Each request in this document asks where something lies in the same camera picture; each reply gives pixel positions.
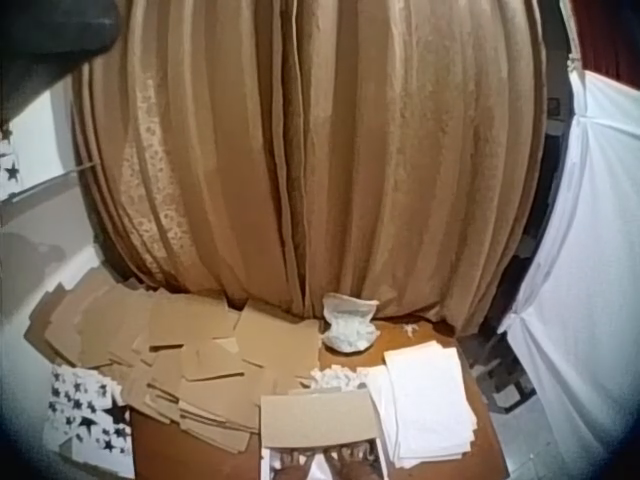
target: brown cardboard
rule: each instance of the brown cardboard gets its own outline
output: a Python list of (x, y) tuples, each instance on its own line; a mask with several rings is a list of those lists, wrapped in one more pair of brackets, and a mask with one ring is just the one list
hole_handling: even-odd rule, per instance
[(156, 352), (151, 350), (149, 346), (149, 327), (148, 324), (145, 328), (140, 332), (136, 341), (133, 342), (133, 346), (131, 350), (140, 356), (140, 360), (148, 366), (153, 365), (156, 361)]
[(235, 337), (246, 361), (306, 376), (318, 367), (318, 330), (316, 320), (300, 321), (250, 300), (240, 315)]
[(180, 427), (196, 433), (199, 437), (215, 442), (220, 448), (234, 453), (244, 452), (251, 438), (251, 434), (247, 432), (205, 425), (184, 417), (180, 419)]
[(58, 358), (55, 350), (45, 338), (53, 312), (60, 306), (67, 290), (58, 284), (52, 291), (46, 292), (29, 315), (29, 326), (24, 332), (24, 339), (40, 355), (53, 363)]
[(215, 340), (185, 345), (180, 351), (180, 358), (182, 376), (189, 381), (244, 375), (240, 356)]
[(122, 386), (122, 399), (145, 415), (155, 418), (159, 422), (169, 424), (170, 419), (162, 415), (146, 403), (149, 394), (149, 380), (151, 379), (151, 369), (146, 365), (138, 364), (131, 371), (129, 380)]
[(131, 303), (136, 294), (116, 285), (94, 298), (82, 312), (77, 330), (82, 340), (80, 363), (95, 368), (111, 363), (109, 345), (122, 324), (130, 321)]
[(145, 403), (153, 408), (160, 415), (170, 419), (173, 422), (180, 422), (180, 409), (178, 402), (167, 400), (165, 397), (158, 395), (157, 390), (149, 389), (145, 397)]
[(252, 401), (259, 377), (247, 370), (244, 376), (224, 377), (201, 382), (183, 380), (178, 397), (231, 422), (258, 428), (258, 407)]
[(223, 299), (158, 295), (151, 308), (149, 345), (180, 346), (233, 336), (234, 319)]
[(367, 390), (262, 398), (260, 433), (266, 448), (315, 448), (378, 438)]
[(115, 280), (104, 268), (93, 268), (80, 279), (53, 312), (45, 338), (71, 365), (80, 364), (82, 344), (76, 330), (80, 313), (93, 298), (114, 285)]
[(151, 367), (150, 383), (163, 392), (177, 397), (181, 380), (180, 349), (171, 348), (157, 352)]
[(138, 362), (140, 353), (135, 352), (133, 346), (138, 337), (148, 328), (153, 298), (153, 294), (142, 291), (130, 295), (127, 321), (122, 322), (120, 329), (109, 343), (109, 358), (113, 361), (129, 366)]

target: white plastic bag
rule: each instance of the white plastic bag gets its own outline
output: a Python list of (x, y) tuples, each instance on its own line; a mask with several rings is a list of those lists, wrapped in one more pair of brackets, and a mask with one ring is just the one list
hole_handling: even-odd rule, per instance
[(343, 353), (361, 352), (371, 346), (380, 332), (371, 323), (377, 300), (328, 293), (322, 299), (324, 318), (331, 327), (322, 336), (325, 345)]

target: table surface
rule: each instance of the table surface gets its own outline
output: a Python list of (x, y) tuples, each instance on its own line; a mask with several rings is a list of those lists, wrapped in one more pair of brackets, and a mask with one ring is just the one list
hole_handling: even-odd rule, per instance
[[(413, 338), (409, 338), (401, 322), (375, 323), (381, 334), (371, 349), (356, 356), (332, 354), (323, 349), (320, 352), (320, 366), (326, 368), (337, 364), (355, 368), (380, 365), (386, 350), (430, 340), (437, 340), (445, 347), (456, 345), (455, 340), (436, 333), (432, 325), (426, 322), (419, 324)], [(392, 469), (392, 480), (504, 480), (508, 477), (489, 410), (464, 360), (462, 363), (467, 399), (478, 419), (471, 452), (460, 460), (421, 463), (410, 470)], [(260, 445), (257, 436), (252, 436), (246, 452), (234, 455), (182, 432), (177, 425), (163, 425), (138, 412), (132, 411), (132, 425), (136, 478), (139, 480), (259, 478)]]

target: patterned curtain fabric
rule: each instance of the patterned curtain fabric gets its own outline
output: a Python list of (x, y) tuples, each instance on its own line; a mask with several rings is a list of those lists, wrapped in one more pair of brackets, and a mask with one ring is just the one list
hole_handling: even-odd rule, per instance
[(533, 0), (133, 0), (76, 77), (107, 232), (147, 283), (477, 328), (544, 133)]

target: red fabric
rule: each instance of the red fabric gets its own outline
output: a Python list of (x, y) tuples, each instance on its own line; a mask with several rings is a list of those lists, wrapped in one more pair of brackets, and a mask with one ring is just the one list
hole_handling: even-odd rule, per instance
[(640, 88), (640, 59), (623, 2), (573, 0), (573, 14), (585, 70)]

